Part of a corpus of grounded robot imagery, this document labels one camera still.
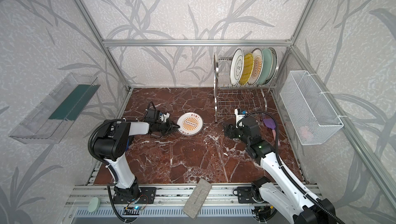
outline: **gray floor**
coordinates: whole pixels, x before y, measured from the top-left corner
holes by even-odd
[[[72,224],[122,224],[117,218],[74,218]],[[133,224],[257,224],[253,217],[197,217],[195,220],[188,217],[142,217]],[[289,222],[278,212],[267,221],[268,224],[288,224]]]

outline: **transparent plastic bin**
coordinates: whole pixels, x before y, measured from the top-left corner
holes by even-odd
[[[322,144],[344,126],[308,71],[290,71],[280,97],[302,145]]]
[[[34,110],[10,133],[10,137],[25,144],[57,144],[74,123],[81,110],[95,94],[99,85],[96,76],[70,73]],[[64,108],[61,104],[67,101]]]

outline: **wall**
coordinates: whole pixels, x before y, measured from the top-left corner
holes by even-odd
[[[126,94],[72,0],[0,0],[0,222],[54,223],[92,166],[87,135]],[[101,86],[59,144],[8,134],[70,72]]]
[[[396,0],[318,0],[297,41],[297,47],[394,179],[395,4]],[[300,69],[291,58],[286,72]],[[286,76],[278,78],[279,86]],[[293,130],[291,123],[286,123]],[[290,136],[305,174],[310,182],[318,183],[343,221],[396,223],[395,212],[343,132],[323,145],[304,147],[294,132]]]
[[[106,39],[289,39],[306,2],[84,0]],[[213,50],[227,49],[119,47],[112,53],[131,85],[211,86]]]

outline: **black mounting plate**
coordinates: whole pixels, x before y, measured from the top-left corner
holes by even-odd
[[[141,190],[141,197],[134,204],[153,204],[155,198],[156,187],[139,187]],[[128,202],[122,200],[119,196],[113,197],[114,204],[128,204]]]
[[[251,187],[237,187],[238,203],[257,203],[253,200],[253,195],[250,191]]]

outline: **purple spatula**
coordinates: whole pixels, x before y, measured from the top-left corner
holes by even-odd
[[[265,126],[267,128],[272,129],[272,134],[274,135],[274,140],[275,140],[275,136],[276,136],[276,132],[275,132],[275,122],[274,120],[272,120],[272,118],[265,118],[265,116],[263,117],[263,123],[265,124]]]

